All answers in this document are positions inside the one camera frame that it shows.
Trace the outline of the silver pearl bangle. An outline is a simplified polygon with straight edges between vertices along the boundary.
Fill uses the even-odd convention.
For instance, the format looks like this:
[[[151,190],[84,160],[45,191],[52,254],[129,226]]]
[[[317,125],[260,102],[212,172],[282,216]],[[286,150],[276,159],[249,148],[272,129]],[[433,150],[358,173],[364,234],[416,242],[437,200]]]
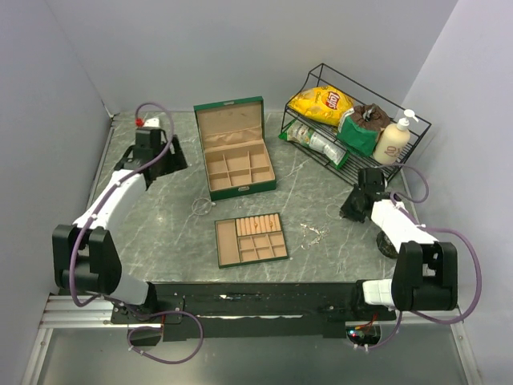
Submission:
[[[328,204],[325,207],[325,214],[328,218],[334,219],[334,220],[340,220],[341,214],[340,214],[340,206],[336,204]]]
[[[216,203],[207,197],[196,198],[191,206],[192,213],[198,217],[208,215],[212,209],[216,207]]]

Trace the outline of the green jewelry box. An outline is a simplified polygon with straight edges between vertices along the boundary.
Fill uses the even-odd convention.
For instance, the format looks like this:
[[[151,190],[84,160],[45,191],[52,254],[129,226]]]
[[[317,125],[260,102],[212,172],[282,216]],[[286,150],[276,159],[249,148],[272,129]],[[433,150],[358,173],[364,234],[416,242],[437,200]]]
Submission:
[[[193,111],[212,201],[277,187],[261,96],[199,104]]]

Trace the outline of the green jewelry tray insert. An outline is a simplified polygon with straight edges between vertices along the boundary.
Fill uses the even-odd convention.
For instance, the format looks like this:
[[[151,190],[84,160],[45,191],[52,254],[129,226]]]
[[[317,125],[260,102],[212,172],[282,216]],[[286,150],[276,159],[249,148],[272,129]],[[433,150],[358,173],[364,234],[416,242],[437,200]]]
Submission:
[[[289,258],[279,213],[219,220],[215,231],[220,269]]]

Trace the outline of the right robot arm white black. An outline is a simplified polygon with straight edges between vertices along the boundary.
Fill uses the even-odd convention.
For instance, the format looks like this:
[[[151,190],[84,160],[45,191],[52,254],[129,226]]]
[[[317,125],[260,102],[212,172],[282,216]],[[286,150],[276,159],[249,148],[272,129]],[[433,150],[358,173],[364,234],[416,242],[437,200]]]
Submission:
[[[362,282],[362,292],[350,300],[352,314],[366,320],[378,306],[395,310],[453,310],[458,301],[458,253],[450,242],[440,242],[407,215],[401,201],[386,191],[379,168],[358,171],[357,183],[341,206],[351,221],[372,221],[397,254],[391,279]]]

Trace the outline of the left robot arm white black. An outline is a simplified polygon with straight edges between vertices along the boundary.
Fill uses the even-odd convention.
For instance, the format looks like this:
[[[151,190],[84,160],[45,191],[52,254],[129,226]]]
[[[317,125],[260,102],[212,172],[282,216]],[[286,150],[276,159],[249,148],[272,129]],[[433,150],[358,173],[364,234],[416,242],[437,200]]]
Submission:
[[[159,312],[156,287],[127,273],[115,247],[118,227],[139,197],[161,176],[186,169],[178,136],[161,128],[138,128],[135,142],[115,164],[107,187],[71,225],[52,233],[57,287],[73,294],[122,302],[140,322]]]

